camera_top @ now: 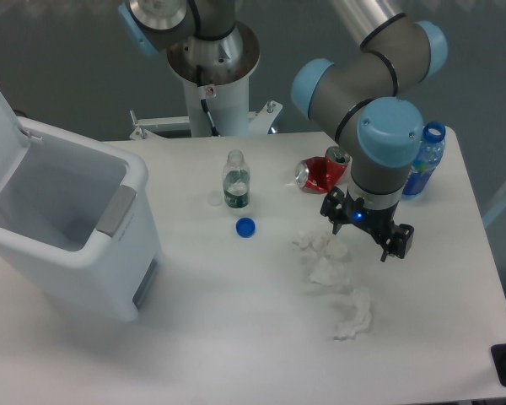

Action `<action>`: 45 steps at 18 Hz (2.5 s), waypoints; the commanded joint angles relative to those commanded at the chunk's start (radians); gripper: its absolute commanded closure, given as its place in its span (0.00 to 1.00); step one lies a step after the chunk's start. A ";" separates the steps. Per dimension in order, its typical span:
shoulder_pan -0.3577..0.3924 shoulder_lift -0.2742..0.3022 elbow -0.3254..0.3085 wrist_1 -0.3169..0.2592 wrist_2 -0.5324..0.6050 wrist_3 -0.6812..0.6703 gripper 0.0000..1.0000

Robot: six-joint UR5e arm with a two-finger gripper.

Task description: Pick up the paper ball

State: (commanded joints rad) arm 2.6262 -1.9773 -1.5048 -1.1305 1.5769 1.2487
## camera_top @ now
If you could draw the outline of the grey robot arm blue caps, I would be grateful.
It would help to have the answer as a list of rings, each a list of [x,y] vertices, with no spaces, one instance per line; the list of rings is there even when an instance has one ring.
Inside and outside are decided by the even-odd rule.
[[[442,30],[412,22],[395,1],[332,4],[360,57],[347,67],[315,59],[291,88],[296,107],[350,154],[346,191],[333,188],[321,207],[335,230],[352,224],[370,234],[388,257],[408,253],[414,229],[394,215],[417,156],[423,119],[399,93],[435,74],[448,45]],[[188,99],[191,133],[245,135],[247,94],[223,96],[246,83],[260,59],[259,42],[239,22],[232,1],[125,1],[120,16],[147,55],[164,52]]]

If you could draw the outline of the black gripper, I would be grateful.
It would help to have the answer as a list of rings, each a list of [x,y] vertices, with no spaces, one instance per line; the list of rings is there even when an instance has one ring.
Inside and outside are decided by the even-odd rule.
[[[334,186],[324,197],[320,214],[328,218],[334,235],[347,224],[369,234],[383,248],[380,261],[385,262],[387,257],[404,259],[412,247],[414,227],[395,223],[396,208],[397,204],[381,210],[366,208],[363,198],[354,200]]]

